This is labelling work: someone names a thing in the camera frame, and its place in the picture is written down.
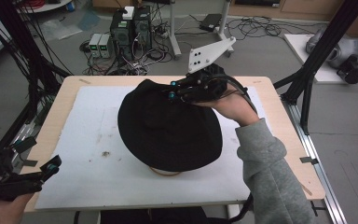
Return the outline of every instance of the table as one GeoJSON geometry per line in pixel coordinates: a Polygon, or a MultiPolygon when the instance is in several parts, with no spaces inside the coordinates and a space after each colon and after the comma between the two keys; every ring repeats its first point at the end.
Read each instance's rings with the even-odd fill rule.
{"type": "MultiPolygon", "coordinates": [[[[24,167],[23,174],[37,172],[39,166],[48,161],[54,151],[66,122],[76,94],[83,86],[136,86],[145,78],[158,83],[170,83],[182,77],[68,77],[62,84],[52,108],[50,109],[45,123],[37,136],[37,145],[33,147],[28,157],[29,160],[38,161],[36,167],[24,167]]],[[[296,134],[296,131],[287,116],[279,95],[267,77],[236,77],[244,86],[256,88],[260,101],[269,120],[269,125],[274,135],[280,138],[287,148],[286,159],[295,175],[303,185],[305,194],[309,200],[321,200],[324,198],[324,189],[310,163],[302,163],[299,158],[307,157],[304,148],[296,134]]],[[[36,193],[27,204],[25,211],[32,212],[39,193],[36,193]]]]}

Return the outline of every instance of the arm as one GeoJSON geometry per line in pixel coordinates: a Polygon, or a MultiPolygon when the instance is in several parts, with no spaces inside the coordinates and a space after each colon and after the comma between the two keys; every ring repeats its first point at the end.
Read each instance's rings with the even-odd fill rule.
{"type": "Polygon", "coordinates": [[[24,213],[25,205],[33,194],[24,194],[13,202],[0,202],[0,224],[19,224],[24,213]]]}
{"type": "Polygon", "coordinates": [[[197,105],[212,107],[240,124],[238,156],[243,160],[243,180],[254,196],[255,222],[314,223],[304,191],[284,159],[284,145],[244,98],[232,93],[197,105]]]}

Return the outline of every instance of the hand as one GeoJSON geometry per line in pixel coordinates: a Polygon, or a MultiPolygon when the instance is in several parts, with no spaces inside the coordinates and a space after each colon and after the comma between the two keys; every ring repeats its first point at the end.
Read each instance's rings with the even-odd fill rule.
{"type": "Polygon", "coordinates": [[[195,105],[211,107],[224,117],[237,121],[241,127],[258,122],[260,118],[243,96],[235,90],[233,86],[227,84],[226,97],[217,101],[196,103],[195,105]]]}
{"type": "Polygon", "coordinates": [[[0,224],[19,224],[25,205],[33,196],[33,194],[24,194],[17,197],[13,202],[0,201],[0,224]]]}

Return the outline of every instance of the black box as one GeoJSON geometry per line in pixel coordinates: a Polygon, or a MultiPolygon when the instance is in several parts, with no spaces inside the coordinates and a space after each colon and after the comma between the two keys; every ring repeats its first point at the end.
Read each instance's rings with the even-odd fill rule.
{"type": "Polygon", "coordinates": [[[201,30],[212,32],[214,27],[216,27],[220,19],[222,19],[222,14],[208,14],[200,25],[201,30]]]}
{"type": "Polygon", "coordinates": [[[115,54],[118,55],[119,51],[122,50],[123,56],[127,60],[133,60],[132,43],[135,38],[135,29],[133,21],[123,20],[122,11],[117,11],[113,15],[110,35],[112,36],[115,54]]]}

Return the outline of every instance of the white board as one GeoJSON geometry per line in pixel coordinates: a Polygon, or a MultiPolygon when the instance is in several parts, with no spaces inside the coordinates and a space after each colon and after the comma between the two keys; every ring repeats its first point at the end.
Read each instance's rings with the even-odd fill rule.
{"type": "MultiPolygon", "coordinates": [[[[134,88],[79,90],[53,153],[60,155],[62,166],[44,185],[35,208],[118,209],[246,200],[249,190],[242,180],[234,130],[238,124],[222,116],[218,118],[223,151],[211,164],[167,177],[153,173],[136,159],[122,142],[117,127],[121,102],[134,88]]],[[[260,117],[265,117],[255,88],[251,87],[249,93],[260,117]]]]}
{"type": "MultiPolygon", "coordinates": [[[[297,58],[304,63],[309,54],[305,51],[307,42],[313,35],[284,35],[286,42],[296,54],[297,58]]],[[[322,64],[315,75],[318,84],[347,84],[337,75],[337,69],[332,68],[328,63],[322,64]]]]}

